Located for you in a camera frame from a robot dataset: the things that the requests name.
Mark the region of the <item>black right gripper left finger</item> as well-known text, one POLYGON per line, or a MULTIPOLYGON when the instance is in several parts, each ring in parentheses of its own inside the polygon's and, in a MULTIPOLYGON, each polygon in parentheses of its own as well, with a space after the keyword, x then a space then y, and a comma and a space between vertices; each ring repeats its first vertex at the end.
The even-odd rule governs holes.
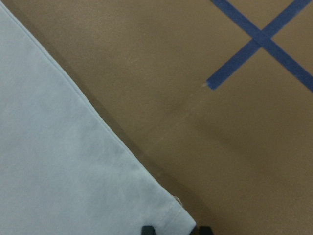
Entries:
POLYGON ((156 231, 152 225, 146 225, 141 228, 141 235, 156 235, 156 231))

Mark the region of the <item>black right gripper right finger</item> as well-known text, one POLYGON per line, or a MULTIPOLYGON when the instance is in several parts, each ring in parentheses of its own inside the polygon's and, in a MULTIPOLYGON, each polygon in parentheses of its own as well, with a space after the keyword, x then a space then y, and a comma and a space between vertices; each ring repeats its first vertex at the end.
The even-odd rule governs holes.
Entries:
POLYGON ((213 231, 210 226, 199 226, 199 235, 213 235, 213 231))

